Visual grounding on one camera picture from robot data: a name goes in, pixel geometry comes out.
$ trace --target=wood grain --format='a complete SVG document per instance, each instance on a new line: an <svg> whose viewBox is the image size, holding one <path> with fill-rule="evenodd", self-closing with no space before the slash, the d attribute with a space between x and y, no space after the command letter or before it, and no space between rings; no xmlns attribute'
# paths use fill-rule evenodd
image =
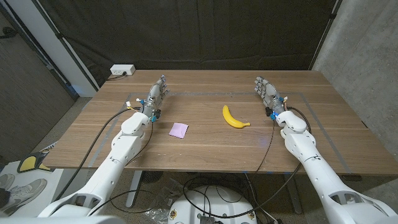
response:
<svg viewBox="0 0 398 224"><path fill-rule="evenodd" d="M348 172L319 124L353 174L398 174L398 163L323 75L314 71L138 70L131 77L103 85L46 157L45 165L77 167L102 125L120 110L126 98L131 94L133 102L137 97L145 97L161 74L166 76L166 83L172 92L164 100L162 117L154 123L150 143L142 156L128 165L128 169L254 172L271 140L273 125L265 116L260 97L252 94L254 80L261 75L283 95L289 96L289 106L298 108L306 115L317 139L318 150L337 173ZM236 119L250 122L251 126L243 129L229 126L222 115L224 105L229 106ZM108 155L113 136L132 113L129 111L120 116L93 167L98 167ZM168 135L174 122L189 125L184 139ZM110 127L111 124L94 146L85 167ZM298 164L286 150L279 131L276 126L266 162L260 169L262 173L292 172Z"/></svg>

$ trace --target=yellow banana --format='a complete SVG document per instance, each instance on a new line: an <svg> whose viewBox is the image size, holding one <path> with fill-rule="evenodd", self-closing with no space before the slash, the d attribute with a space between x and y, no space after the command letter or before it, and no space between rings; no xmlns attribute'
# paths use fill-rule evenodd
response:
<svg viewBox="0 0 398 224"><path fill-rule="evenodd" d="M224 116L224 119L226 120L226 122L229 125L231 125L232 127L243 128L245 126L250 126L250 123L243 123L243 122L238 121L235 118L233 118L231 116L231 114L229 113L229 109L228 109L227 105L225 105L224 108L223 108L223 116Z"/></svg>

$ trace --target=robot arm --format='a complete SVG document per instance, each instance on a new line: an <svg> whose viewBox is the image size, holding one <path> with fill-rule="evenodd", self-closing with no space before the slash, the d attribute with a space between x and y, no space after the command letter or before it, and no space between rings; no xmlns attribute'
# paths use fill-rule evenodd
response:
<svg viewBox="0 0 398 224"><path fill-rule="evenodd" d="M160 117L159 107L169 92L162 76L150 89L142 103L141 112L134 113L121 125L111 143L111 152L98 167L86 185L77 192L61 198L46 207L39 217L85 217L107 201L126 164L141 150L145 136L143 126ZM103 211L101 207L93 215Z"/></svg>
<svg viewBox="0 0 398 224"><path fill-rule="evenodd" d="M285 111L275 87L262 77L256 79L256 91L265 106L270 106L285 139L287 150L304 166L325 209L330 223L388 223L397 214L382 201L367 197L346 186L321 156L315 138L305 121Z"/></svg>

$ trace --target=black curtain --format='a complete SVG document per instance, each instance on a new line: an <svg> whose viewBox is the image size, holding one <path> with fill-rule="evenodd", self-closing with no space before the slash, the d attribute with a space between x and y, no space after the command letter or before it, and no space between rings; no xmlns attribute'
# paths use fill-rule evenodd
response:
<svg viewBox="0 0 398 224"><path fill-rule="evenodd" d="M99 85L137 69L307 70L335 0L40 0Z"/></svg>

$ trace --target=purple paper square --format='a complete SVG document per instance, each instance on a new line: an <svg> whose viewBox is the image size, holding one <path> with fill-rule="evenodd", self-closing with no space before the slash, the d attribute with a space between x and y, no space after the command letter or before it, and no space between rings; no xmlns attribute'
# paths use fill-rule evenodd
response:
<svg viewBox="0 0 398 224"><path fill-rule="evenodd" d="M177 138L184 138L187 132L188 125L182 123L174 123L169 135L175 136Z"/></svg>

